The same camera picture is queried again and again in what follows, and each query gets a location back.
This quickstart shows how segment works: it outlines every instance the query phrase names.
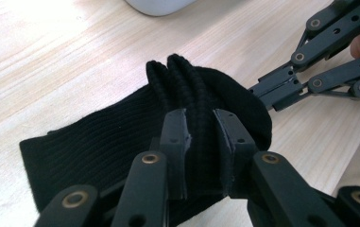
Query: knit fabric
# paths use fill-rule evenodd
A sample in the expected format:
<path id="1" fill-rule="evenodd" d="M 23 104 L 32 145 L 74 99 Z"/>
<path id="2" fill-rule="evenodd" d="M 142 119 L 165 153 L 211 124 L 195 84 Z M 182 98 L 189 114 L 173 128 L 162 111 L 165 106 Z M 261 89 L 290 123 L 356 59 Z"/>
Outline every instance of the knit fabric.
<path id="1" fill-rule="evenodd" d="M 103 191 L 124 180 L 133 158 L 160 136 L 166 113 L 186 109 L 192 135 L 186 160 L 189 199 L 169 203 L 175 226 L 222 199 L 213 109 L 235 113 L 260 150 L 271 143 L 263 103 L 229 76 L 172 55 L 167 67 L 146 64 L 148 85 L 78 122 L 20 143 L 39 211 L 62 189 L 90 184 Z"/>

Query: wood grain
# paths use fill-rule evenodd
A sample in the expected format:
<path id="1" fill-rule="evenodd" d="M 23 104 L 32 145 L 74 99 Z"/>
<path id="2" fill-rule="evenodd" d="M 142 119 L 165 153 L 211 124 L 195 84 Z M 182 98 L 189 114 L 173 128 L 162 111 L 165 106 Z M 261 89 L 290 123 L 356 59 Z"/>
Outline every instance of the wood grain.
<path id="1" fill-rule="evenodd" d="M 123 0 L 0 0 L 0 226 L 31 226 L 38 216 L 20 141 L 129 95 L 147 83 L 147 61 L 172 53 L 250 87 L 289 60 L 305 21 L 330 3 L 198 0 L 149 17 Z M 346 50 L 303 76 L 350 59 Z M 309 97 L 270 114 L 271 150 L 332 193 L 360 143 L 360 101 Z M 223 200 L 183 226 L 246 223 L 246 202 Z"/>

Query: white object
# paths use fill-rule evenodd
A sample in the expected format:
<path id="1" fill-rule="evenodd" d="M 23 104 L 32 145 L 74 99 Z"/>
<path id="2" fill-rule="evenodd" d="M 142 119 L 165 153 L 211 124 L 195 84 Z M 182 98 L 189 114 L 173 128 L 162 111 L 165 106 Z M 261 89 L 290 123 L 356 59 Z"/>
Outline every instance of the white object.
<path id="1" fill-rule="evenodd" d="M 144 14 L 164 16 L 178 11 L 197 0 L 126 0 Z"/>

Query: wooden table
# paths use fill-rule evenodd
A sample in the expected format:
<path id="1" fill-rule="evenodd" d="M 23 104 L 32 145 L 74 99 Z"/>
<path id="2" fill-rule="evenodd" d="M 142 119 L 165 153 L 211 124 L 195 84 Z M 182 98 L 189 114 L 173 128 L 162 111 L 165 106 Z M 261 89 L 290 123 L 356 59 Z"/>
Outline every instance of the wooden table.
<path id="1" fill-rule="evenodd" d="M 198 0 L 164 17 L 124 0 L 0 0 L 0 226 L 38 214 L 18 144 L 71 124 L 147 83 L 145 63 L 178 53 L 245 87 L 289 60 L 305 21 L 328 0 Z M 351 59 L 349 50 L 314 75 Z M 332 193 L 360 143 L 360 101 L 309 97 L 273 119 L 271 150 Z M 183 226 L 248 226 L 223 200 Z"/>

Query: light wood surface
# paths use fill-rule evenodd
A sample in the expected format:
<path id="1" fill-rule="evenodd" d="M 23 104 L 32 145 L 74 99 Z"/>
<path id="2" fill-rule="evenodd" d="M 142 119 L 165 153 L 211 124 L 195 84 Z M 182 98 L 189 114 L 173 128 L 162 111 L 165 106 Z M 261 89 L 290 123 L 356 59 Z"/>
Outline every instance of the light wood surface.
<path id="1" fill-rule="evenodd" d="M 289 60 L 305 21 L 330 3 L 198 0 L 149 17 L 124 0 L 0 0 L 0 226 L 38 216 L 20 141 L 117 102 L 147 83 L 147 61 L 172 53 L 250 87 Z M 349 61 L 348 51 L 304 77 Z M 360 144 L 360 101 L 309 97 L 270 114 L 271 150 L 331 194 Z M 246 207 L 223 200 L 183 226 L 250 226 Z"/>

